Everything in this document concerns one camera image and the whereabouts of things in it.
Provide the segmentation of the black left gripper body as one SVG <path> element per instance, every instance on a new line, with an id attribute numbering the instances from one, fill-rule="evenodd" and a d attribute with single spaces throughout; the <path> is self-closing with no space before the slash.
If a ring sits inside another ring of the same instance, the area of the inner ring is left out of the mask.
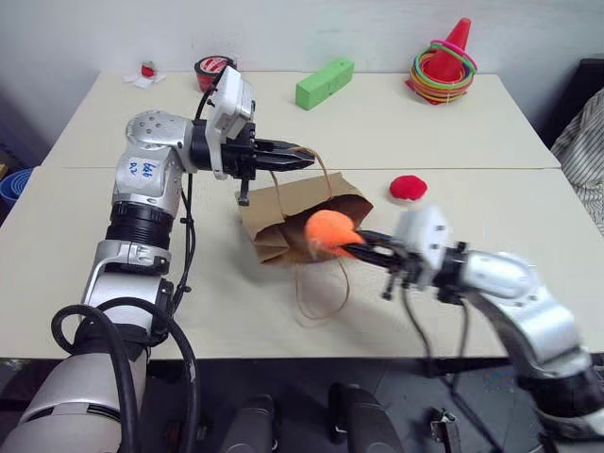
<path id="1" fill-rule="evenodd" d="M 227 139 L 221 145 L 223 171 L 241 181 L 238 205 L 249 205 L 249 183 L 256 177 L 256 125 L 246 123 L 235 139 Z"/>

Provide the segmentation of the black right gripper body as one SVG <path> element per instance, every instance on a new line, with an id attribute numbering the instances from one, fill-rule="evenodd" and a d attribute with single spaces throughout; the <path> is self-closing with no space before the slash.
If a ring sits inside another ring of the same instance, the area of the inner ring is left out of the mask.
<path id="1" fill-rule="evenodd" d="M 384 300 L 392 300 L 397 283 L 403 289 L 417 283 L 426 269 L 421 248 L 416 245 L 388 245 L 391 263 L 388 265 L 388 279 L 382 292 Z"/>

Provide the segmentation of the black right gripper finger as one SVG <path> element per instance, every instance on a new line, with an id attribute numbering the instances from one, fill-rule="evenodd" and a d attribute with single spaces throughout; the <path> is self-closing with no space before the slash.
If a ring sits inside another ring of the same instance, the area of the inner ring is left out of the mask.
<path id="1" fill-rule="evenodd" d="M 372 265 L 401 265 L 402 258 L 388 245 L 349 243 L 341 249 L 357 260 Z"/>
<path id="2" fill-rule="evenodd" d="M 384 233 L 366 229 L 357 230 L 357 233 L 368 247 L 393 247 L 395 245 L 393 237 Z"/>

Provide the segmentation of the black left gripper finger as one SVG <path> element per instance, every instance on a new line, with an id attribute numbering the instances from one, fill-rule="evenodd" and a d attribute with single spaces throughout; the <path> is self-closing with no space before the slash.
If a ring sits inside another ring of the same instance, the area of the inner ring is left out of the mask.
<path id="1" fill-rule="evenodd" d="M 257 169 L 272 172 L 301 170 L 315 163 L 314 156 L 261 155 L 257 157 Z"/>
<path id="2" fill-rule="evenodd" d="M 283 154 L 309 156 L 310 151 L 297 143 L 289 143 L 277 140 L 258 139 L 255 141 L 256 154 Z"/>

